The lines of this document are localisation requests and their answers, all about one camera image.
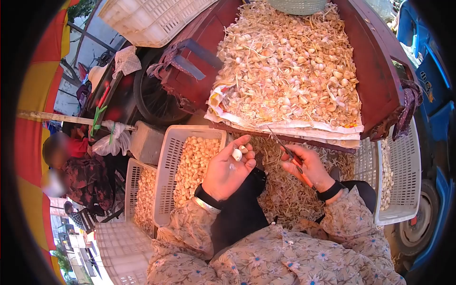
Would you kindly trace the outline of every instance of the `vehicle wheel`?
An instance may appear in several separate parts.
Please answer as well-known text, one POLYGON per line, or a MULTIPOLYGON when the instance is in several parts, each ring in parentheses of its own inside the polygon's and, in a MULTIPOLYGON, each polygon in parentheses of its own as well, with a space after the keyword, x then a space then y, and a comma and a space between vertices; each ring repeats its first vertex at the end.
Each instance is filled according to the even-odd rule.
POLYGON ((437 222, 439 200, 434 184, 423 180, 416 224, 412 225, 412 220, 408 220, 395 225, 396 242, 402 254, 415 256, 426 248, 437 222))
POLYGON ((392 23, 393 21, 394 21, 394 17, 393 17, 393 16, 385 16, 385 17, 383 18, 383 22, 385 22, 385 23, 387 23, 387 24, 388 24, 388 23, 392 23))
POLYGON ((179 109, 177 99, 168 95, 161 86, 159 79, 150 78, 146 74, 147 68, 160 60, 163 49, 152 48, 141 60, 141 70, 135 74, 133 95, 136 107, 146 119, 147 123, 170 126, 186 121, 191 115, 179 109))

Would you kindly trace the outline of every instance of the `plastic basket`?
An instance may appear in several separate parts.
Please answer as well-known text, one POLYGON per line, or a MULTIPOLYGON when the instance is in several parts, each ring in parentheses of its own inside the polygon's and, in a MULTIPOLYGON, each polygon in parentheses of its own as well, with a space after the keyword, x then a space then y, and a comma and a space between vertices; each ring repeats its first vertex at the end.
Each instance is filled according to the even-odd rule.
POLYGON ((161 146, 158 172, 155 178, 154 223, 159 227, 169 223, 169 216, 174 209, 173 192, 176 188, 174 176, 179 166, 182 146, 189 136, 205 139, 219 139, 220 150, 227 142, 227 132, 210 129, 200 125, 173 125, 165 133, 161 146))
POLYGON ((132 222, 96 223, 101 261, 114 285, 146 284, 151 238, 132 222))
POLYGON ((134 158, 128 160, 127 180, 125 183, 125 220, 130 221, 135 216, 136 201, 138 201, 136 194, 138 193, 138 181, 141 177, 141 171, 144 168, 155 171, 157 169, 153 166, 142 163, 134 158))
POLYGON ((325 8, 326 0, 267 0, 279 11, 291 15, 312 15, 325 8))
POLYGON ((421 157, 415 120, 410 122, 407 136, 393 141, 389 132, 389 164, 394 186, 388 209, 380 211, 382 197, 382 154, 380 142, 361 141, 355 154, 355 179, 364 180, 377 193, 374 222, 378 226, 410 220, 418 212, 421 192, 421 157))
POLYGON ((162 47, 217 0, 108 0, 98 14, 140 47, 162 47))

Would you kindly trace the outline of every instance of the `umbrella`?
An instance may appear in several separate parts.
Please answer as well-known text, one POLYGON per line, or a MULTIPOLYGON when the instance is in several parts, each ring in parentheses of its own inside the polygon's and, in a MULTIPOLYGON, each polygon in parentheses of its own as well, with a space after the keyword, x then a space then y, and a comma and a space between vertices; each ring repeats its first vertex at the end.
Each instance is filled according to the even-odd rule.
MULTIPOLYGON (((70 49, 67 8, 78 2, 68 0, 46 29, 25 74, 18 109, 53 112, 63 74, 59 63, 70 49)), ((16 118, 15 165, 22 209, 33 238, 64 283, 57 257, 49 254, 50 250, 56 249, 49 214, 50 200, 40 188, 41 176, 48 170, 41 155, 42 145, 49 135, 40 119, 16 118)))

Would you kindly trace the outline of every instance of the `silver bracelet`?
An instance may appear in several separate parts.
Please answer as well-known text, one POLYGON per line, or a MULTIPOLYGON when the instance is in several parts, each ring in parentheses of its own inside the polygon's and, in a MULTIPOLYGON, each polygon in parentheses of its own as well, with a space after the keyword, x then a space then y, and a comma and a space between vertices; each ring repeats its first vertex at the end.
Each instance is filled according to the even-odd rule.
POLYGON ((203 200, 201 200, 200 198, 198 197, 194 197, 195 198, 195 201, 198 205, 200 205, 203 209, 205 209, 206 211, 210 212, 210 213, 214 213, 214 214, 219 214, 221 211, 217 208, 214 208, 212 207, 211 205, 207 204, 206 202, 204 202, 203 200))

